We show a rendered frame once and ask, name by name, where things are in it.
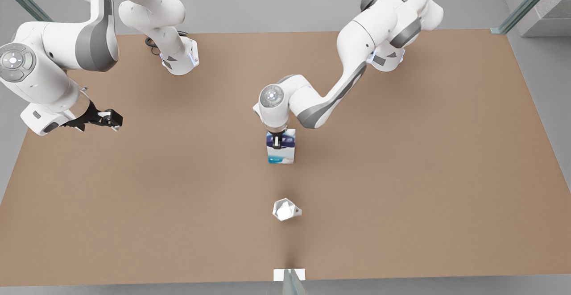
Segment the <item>white and blue carton box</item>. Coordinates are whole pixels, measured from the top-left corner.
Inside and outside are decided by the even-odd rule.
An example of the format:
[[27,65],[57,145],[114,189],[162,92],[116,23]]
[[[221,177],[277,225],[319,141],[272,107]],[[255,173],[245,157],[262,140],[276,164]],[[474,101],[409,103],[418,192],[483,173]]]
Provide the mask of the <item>white and blue carton box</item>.
[[282,136],[281,149],[275,149],[274,138],[270,132],[266,134],[268,161],[271,164],[292,164],[294,162],[294,147],[296,130],[287,129]]

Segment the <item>white faceted cup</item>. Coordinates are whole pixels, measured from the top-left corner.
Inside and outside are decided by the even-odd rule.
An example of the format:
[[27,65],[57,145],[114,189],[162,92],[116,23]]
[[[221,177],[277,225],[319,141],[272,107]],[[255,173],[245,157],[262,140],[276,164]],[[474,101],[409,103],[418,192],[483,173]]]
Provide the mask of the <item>white faceted cup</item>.
[[301,216],[302,209],[288,198],[283,198],[274,203],[273,215],[281,221],[289,220],[295,216]]

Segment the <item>grey concrete block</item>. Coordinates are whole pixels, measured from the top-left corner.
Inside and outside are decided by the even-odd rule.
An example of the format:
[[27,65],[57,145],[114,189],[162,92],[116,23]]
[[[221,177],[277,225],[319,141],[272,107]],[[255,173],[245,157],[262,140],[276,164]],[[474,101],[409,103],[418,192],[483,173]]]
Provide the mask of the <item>grey concrete block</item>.
[[[523,0],[505,0],[512,12]],[[571,0],[540,0],[518,22],[523,37],[571,37]]]

